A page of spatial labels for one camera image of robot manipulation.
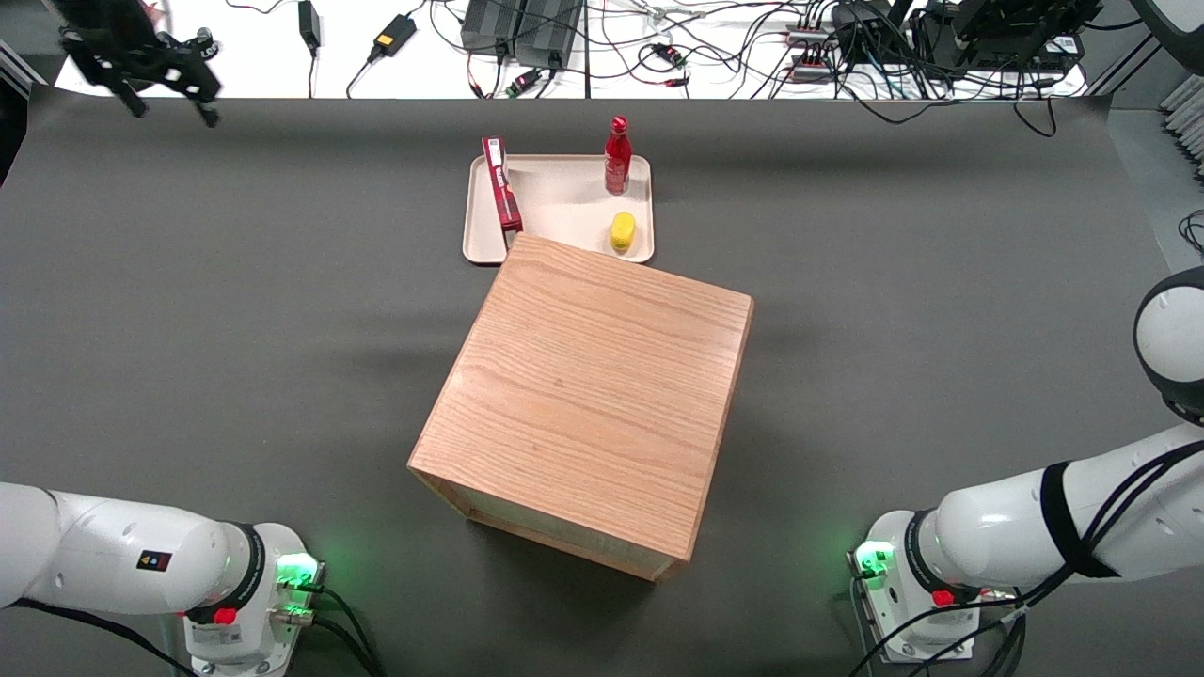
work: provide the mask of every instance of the beige tray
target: beige tray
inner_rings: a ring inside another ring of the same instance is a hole
[[[637,264],[653,258],[653,170],[644,158],[631,158],[631,178],[622,195],[607,193],[602,155],[508,154],[506,171],[525,232]],[[636,217],[636,241],[621,254],[610,248],[610,220],[618,212]],[[474,264],[506,260],[484,155],[473,160],[468,173],[464,257]]]

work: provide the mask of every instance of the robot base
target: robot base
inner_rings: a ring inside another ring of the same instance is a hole
[[[874,578],[858,581],[862,590],[862,608],[869,626],[874,631],[875,642],[893,632],[899,625],[937,608],[932,593],[925,590],[911,573],[907,555],[903,552],[903,538],[914,512],[895,511],[878,518],[869,528],[866,543],[857,549],[858,557],[864,548],[880,547],[886,557],[883,572]],[[856,558],[850,558],[855,575],[861,575]],[[896,635],[885,647],[886,663],[921,663],[928,660],[957,638],[973,632],[979,626],[979,610],[946,611],[925,618]],[[938,660],[964,660],[973,655],[974,640],[961,644]]]
[[[282,555],[305,553],[301,537],[281,524],[256,524],[264,541],[264,577],[231,625],[197,625],[184,619],[184,640],[197,675],[214,677],[283,677],[293,660],[300,626],[272,618],[272,610],[311,608],[308,593],[285,589],[277,581]],[[321,567],[314,576],[320,583]]]

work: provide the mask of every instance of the wood grain surface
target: wood grain surface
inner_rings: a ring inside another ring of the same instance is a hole
[[[745,294],[523,235],[408,466],[689,560],[751,313]]]

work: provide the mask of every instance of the yellow sponge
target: yellow sponge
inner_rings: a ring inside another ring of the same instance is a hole
[[[619,212],[610,222],[610,246],[615,252],[626,252],[636,240],[636,217],[631,212]]]

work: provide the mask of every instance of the red bottle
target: red bottle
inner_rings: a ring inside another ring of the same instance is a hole
[[[627,140],[627,118],[615,116],[610,120],[610,139],[606,142],[606,189],[612,195],[627,190],[627,173],[631,170],[631,141]]]

